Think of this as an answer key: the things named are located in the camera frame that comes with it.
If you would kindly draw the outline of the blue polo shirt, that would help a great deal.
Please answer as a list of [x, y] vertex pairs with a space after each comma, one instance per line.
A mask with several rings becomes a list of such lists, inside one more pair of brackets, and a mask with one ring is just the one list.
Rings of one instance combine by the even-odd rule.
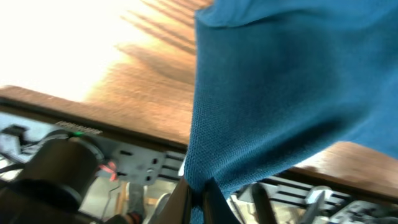
[[193, 99], [397, 101], [397, 0], [217, 0], [195, 13]]

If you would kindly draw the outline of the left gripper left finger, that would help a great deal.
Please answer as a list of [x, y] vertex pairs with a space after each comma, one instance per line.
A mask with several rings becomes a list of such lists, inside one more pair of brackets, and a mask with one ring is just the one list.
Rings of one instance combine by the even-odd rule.
[[192, 189], [181, 178], [154, 224], [189, 224], [192, 211]]

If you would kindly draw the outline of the left white clip on rail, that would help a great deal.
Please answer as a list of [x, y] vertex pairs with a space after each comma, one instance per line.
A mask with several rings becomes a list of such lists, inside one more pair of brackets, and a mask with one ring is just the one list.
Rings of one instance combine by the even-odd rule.
[[332, 189], [327, 186], [313, 187], [305, 198], [307, 208], [298, 224], [312, 224], [316, 217], [321, 214], [325, 202], [332, 194]]

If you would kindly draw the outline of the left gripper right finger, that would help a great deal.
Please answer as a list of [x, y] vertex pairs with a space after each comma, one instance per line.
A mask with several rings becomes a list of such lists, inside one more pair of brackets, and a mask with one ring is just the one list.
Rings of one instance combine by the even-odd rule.
[[204, 224], [240, 224], [214, 178], [205, 184], [201, 207]]

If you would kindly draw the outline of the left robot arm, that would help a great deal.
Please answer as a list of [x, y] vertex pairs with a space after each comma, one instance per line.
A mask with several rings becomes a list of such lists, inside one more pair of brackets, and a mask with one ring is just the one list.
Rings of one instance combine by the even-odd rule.
[[[78, 210], [98, 171], [118, 177], [117, 163], [106, 157], [95, 141], [80, 133], [48, 135], [39, 151], [24, 164], [13, 164], [1, 173], [22, 169], [12, 181], [1, 180], [1, 223], [101, 223]], [[153, 223], [190, 223], [193, 191], [180, 179]], [[214, 178], [202, 193], [203, 223], [240, 223]]]

